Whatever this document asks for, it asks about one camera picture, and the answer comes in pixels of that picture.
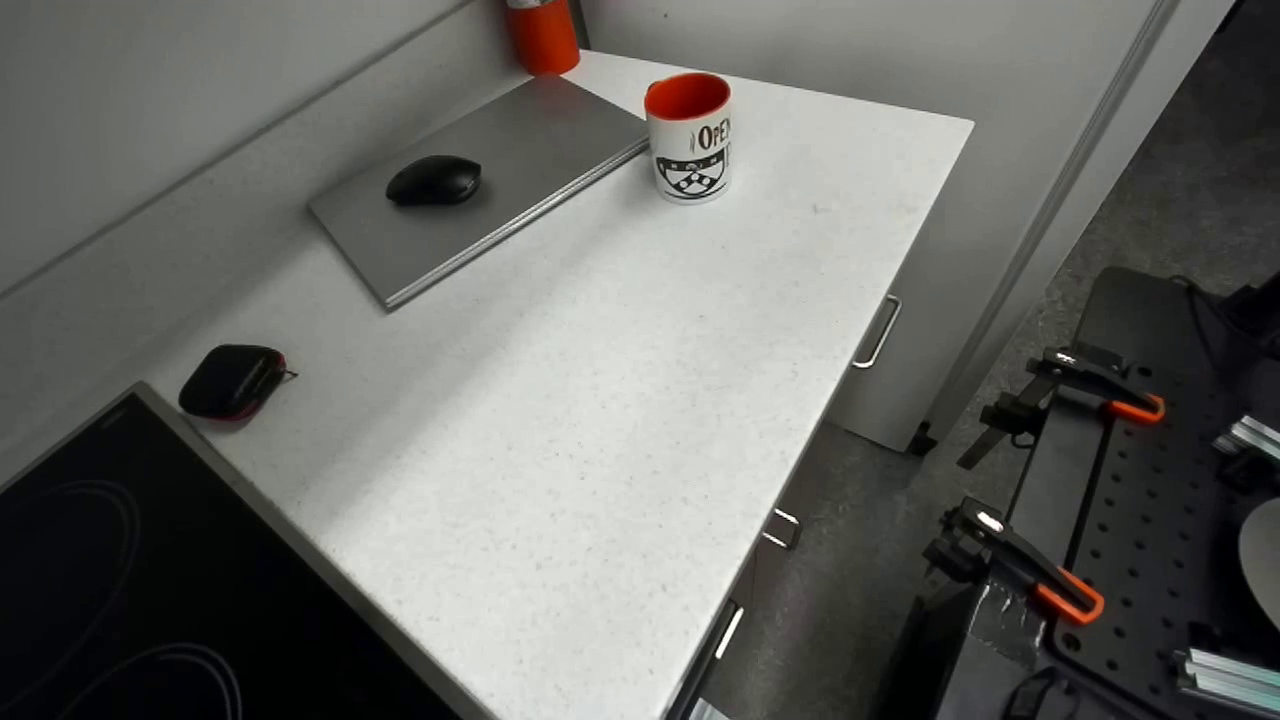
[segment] induction cooktop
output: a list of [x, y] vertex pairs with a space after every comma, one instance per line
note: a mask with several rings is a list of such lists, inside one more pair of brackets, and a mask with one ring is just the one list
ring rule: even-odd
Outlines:
[[0, 717], [456, 717], [250, 491], [142, 384], [6, 483]]

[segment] coffee mug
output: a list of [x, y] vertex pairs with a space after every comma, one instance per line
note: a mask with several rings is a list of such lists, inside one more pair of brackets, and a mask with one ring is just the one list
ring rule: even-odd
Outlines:
[[696, 205], [728, 190], [730, 87], [709, 73], [658, 81], [644, 96], [658, 193]]

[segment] orange bottle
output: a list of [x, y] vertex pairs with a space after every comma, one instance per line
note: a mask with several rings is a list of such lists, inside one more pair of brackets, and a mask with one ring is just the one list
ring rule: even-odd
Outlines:
[[562, 74], [577, 65], [568, 0], [507, 0], [507, 26], [530, 74]]

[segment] black wireless mouse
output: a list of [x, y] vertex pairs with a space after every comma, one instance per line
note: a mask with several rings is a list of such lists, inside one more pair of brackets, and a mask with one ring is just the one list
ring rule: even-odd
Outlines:
[[428, 155], [396, 173], [387, 199], [404, 205], [457, 205], [480, 187], [480, 163], [453, 155]]

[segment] black metal plate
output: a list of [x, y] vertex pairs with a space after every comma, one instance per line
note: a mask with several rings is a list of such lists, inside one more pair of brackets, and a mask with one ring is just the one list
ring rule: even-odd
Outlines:
[[1167, 414], [1156, 427], [1116, 420], [1107, 432], [1068, 559], [1106, 609], [1083, 628], [1056, 623], [1052, 650], [1169, 717], [1242, 717], [1178, 693], [1170, 653], [1188, 647], [1193, 624], [1224, 638], [1270, 632], [1243, 585], [1236, 543], [1248, 511], [1271, 495], [1215, 478], [1211, 442], [1242, 414], [1228, 393], [1146, 366], [1130, 379], [1165, 397]]

